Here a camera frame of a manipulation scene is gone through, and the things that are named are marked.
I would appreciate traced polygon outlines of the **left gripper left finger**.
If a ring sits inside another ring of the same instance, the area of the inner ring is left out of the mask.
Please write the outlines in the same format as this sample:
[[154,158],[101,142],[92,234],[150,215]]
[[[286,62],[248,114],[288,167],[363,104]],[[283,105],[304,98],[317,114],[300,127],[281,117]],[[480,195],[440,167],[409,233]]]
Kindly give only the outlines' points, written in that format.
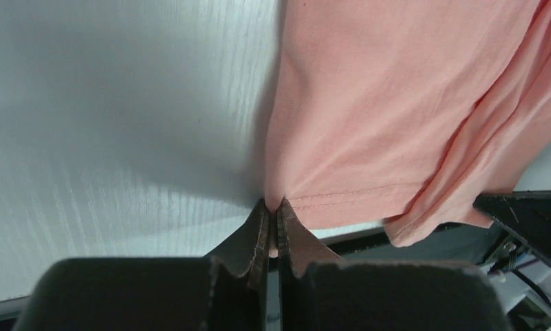
[[270,213],[202,257],[73,258],[39,279],[15,330],[264,330]]

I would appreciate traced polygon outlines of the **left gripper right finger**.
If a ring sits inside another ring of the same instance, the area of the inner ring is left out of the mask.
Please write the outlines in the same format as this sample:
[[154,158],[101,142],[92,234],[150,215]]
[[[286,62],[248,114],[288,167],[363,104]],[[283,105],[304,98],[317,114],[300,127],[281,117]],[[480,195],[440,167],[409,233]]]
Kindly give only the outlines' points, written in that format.
[[290,202],[276,211],[283,330],[510,330],[486,275],[464,261],[347,260]]

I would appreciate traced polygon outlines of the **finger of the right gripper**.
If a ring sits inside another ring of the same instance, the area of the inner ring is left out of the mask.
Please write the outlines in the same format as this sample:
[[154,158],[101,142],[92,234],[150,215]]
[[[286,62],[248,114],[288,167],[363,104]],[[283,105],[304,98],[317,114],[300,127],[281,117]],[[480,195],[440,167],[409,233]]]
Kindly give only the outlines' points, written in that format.
[[480,194],[473,207],[551,268],[551,190]]

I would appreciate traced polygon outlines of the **pink t-shirt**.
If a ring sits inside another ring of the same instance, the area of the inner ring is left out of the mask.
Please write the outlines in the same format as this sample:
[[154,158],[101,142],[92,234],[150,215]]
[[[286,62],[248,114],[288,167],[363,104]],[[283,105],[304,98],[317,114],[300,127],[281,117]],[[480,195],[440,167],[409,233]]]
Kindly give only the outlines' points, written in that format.
[[382,220],[397,247],[481,228],[551,142],[551,1],[289,1],[266,138],[269,210]]

